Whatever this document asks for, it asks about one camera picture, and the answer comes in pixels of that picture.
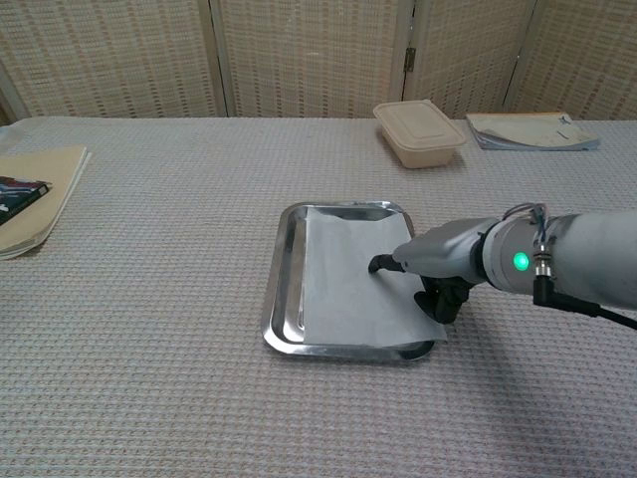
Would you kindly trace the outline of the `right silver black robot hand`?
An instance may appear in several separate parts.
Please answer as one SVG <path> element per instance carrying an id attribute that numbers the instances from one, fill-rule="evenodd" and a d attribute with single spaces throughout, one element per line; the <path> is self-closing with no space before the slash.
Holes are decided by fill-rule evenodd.
<path id="1" fill-rule="evenodd" d="M 470 290 L 487 281 L 482 247 L 496 218 L 460 219 L 434 227 L 398 246 L 390 254 L 374 256 L 370 274 L 380 270 L 410 273 L 421 279 L 424 289 L 414 301 L 431 319 L 453 323 Z"/>

